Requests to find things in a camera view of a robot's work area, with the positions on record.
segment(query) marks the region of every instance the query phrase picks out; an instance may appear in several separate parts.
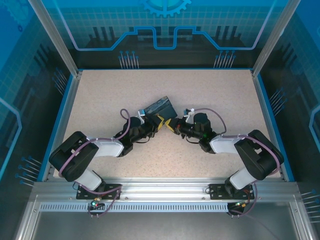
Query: glass panel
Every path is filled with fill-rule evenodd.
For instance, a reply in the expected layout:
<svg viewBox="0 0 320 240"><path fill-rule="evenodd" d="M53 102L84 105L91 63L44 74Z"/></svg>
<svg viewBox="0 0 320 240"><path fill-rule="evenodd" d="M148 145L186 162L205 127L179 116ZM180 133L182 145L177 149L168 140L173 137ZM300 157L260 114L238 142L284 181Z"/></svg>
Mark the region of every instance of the glass panel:
<svg viewBox="0 0 320 240"><path fill-rule="evenodd" d="M86 212L41 212L33 239L298 239L287 205L259 203L249 216L232 219L225 212L110 212L94 221Z"/></svg>
<svg viewBox="0 0 320 240"><path fill-rule="evenodd" d="M13 239L70 73L28 1L0 1L0 33L0 236Z"/></svg>
<svg viewBox="0 0 320 240"><path fill-rule="evenodd" d="M300 2L261 71L275 122L302 193L320 192L320 2ZM317 198L307 200L318 206ZM319 215L319 207L310 208Z"/></svg>
<svg viewBox="0 0 320 240"><path fill-rule="evenodd" d="M82 69L252 68L287 0L45 0Z"/></svg>

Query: blue printed panel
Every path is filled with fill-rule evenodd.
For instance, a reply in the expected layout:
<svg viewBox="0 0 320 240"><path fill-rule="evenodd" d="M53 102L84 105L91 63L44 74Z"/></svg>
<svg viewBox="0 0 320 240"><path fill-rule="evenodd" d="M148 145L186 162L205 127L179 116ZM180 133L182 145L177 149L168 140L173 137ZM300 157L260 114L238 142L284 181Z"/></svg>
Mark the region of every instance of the blue printed panel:
<svg viewBox="0 0 320 240"><path fill-rule="evenodd" d="M14 239L70 73L27 0L0 0L0 35L0 236Z"/></svg>
<svg viewBox="0 0 320 240"><path fill-rule="evenodd" d="M94 0L88 4L83 0L77 3L46 0L44 3L80 68L120 68L115 61L123 50L139 50L142 68L215 68L220 51L247 51L237 54L233 67L250 68L287 1L227 0L222 4L209 0ZM87 61L98 56L100 62L106 62ZM194 59L201 56L203 60L195 64Z"/></svg>

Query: circuit pattern graphic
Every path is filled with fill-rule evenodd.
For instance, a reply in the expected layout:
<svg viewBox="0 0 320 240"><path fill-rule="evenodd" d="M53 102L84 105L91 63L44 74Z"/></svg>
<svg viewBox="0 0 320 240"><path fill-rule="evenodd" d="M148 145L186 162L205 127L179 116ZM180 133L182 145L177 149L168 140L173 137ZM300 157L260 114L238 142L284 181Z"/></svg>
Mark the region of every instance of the circuit pattern graphic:
<svg viewBox="0 0 320 240"><path fill-rule="evenodd" d="M187 4L191 4L191 0L141 0L140 3L144 5L145 10L149 10L150 14L166 18L187 9Z"/></svg>
<svg viewBox="0 0 320 240"><path fill-rule="evenodd" d="M6 8L18 25L23 25L28 19L29 5L27 0L0 0L1 7Z"/></svg>

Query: work surface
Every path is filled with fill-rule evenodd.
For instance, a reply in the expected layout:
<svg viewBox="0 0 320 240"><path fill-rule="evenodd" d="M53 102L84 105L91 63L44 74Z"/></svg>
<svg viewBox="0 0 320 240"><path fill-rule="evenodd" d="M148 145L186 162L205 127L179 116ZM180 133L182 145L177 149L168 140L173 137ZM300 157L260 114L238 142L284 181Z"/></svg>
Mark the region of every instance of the work surface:
<svg viewBox="0 0 320 240"><path fill-rule="evenodd" d="M168 96L178 117L185 108L211 108L227 126L226 135L258 129L269 137L249 70L84 70L64 139L75 131L113 137L123 129L120 109L131 116ZM220 133L219 118L207 112ZM209 154L163 127L124 157L96 157L89 167L102 177L229 177L244 167L235 154Z"/></svg>

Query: blue border trim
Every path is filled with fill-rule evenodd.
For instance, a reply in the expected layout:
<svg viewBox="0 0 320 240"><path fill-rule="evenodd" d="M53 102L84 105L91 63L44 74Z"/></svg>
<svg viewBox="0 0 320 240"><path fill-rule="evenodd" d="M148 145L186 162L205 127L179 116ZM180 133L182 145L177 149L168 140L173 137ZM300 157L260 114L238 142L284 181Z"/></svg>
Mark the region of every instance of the blue border trim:
<svg viewBox="0 0 320 240"><path fill-rule="evenodd" d="M320 142L318 139L318 136L316 134L316 131L314 129L314 120L315 120L315 115L316 113L318 113L320 111L320 104L317 105L312 111L311 111L311 116L310 116L310 122L309 122L309 129L310 132L312 134L313 140L316 144L316 147L318 148L319 152L320 152Z"/></svg>
<svg viewBox="0 0 320 240"><path fill-rule="evenodd" d="M284 143L282 142L282 139L281 139L281 136L280 136L280 132L279 132L279 129L278 129L278 126L277 126L277 123L276 123L276 119L275 119L275 116L274 116L274 114L272 112L272 108L271 108L271 105L270 105L270 102L269 102L267 91L266 91L265 85L264 85L264 83L262 81L260 73L258 74L257 78L258 78L258 81L259 81L259 84L260 84L260 87L261 87L261 91L262 91L262 94L263 94L263 97L264 97L264 100L265 100L265 104L266 104L266 108L267 108L268 114L269 114L270 119L271 119L271 124L272 124L272 127L274 129L275 137L276 137L276 140L277 140L279 148L280 148L279 150L283 154L283 157L284 157L284 166L285 166L286 174L288 176L288 180L290 182L294 182L295 178L294 178L294 175L292 173L292 170L291 170L291 167L290 167L290 163L289 163L289 160L288 160L288 156L287 156L287 153L286 153L286 150L285 150L285 146L284 146Z"/></svg>
<svg viewBox="0 0 320 240"><path fill-rule="evenodd" d="M121 68L98 68L98 69L94 69L94 68L79 68L79 71L83 71L83 70L252 70L252 67L239 67L239 68L214 68L214 67L194 67L194 68L187 68L187 67L182 67L182 68L134 68L134 69L121 69Z"/></svg>
<svg viewBox="0 0 320 240"><path fill-rule="evenodd" d="M15 107L13 107L9 103L7 103L2 97L0 97L0 104L3 104L6 108L9 109L10 112L12 112L15 115L16 121L18 123L18 129L15 132L15 135L14 135L14 138L12 140L11 146L10 146L6 156L5 156L5 159L4 159L3 164L1 166L1 169L0 169L0 181L1 181L1 179L2 179L2 177L4 175L4 173L5 173L6 167L8 165L8 162L10 160L11 154L14 151L14 148L15 148L16 143L18 141L19 135L20 135L20 133L22 131L22 122L21 122L21 117L20 117L19 111Z"/></svg>
<svg viewBox="0 0 320 240"><path fill-rule="evenodd" d="M49 162L51 149L52 149L52 146L54 144L55 137L57 135L58 126L60 124L62 113L64 111L64 108L65 108L65 105L66 105L66 102L67 102L67 97L68 97L68 94L69 94L69 91L70 91L71 84L73 82L73 78L74 77L72 76L72 74L70 74L70 77L69 77L68 83L66 85L66 88L65 88L65 91L64 91L64 94L63 94L63 98L62 98L62 101L61 101L61 104L60 104L60 108L59 108L58 114L57 114L56 119L55 119L55 123L54 123L53 129L52 129L52 133L51 133L51 136L50 136L50 140L49 140L48 146L47 146L45 154L44 154L44 158L43 158L43 161L42 161L40 172L39 172L39 175L38 175L38 178L37 178L38 182L42 182L42 178L43 178L43 176L45 174L46 167L47 167L47 164Z"/></svg>

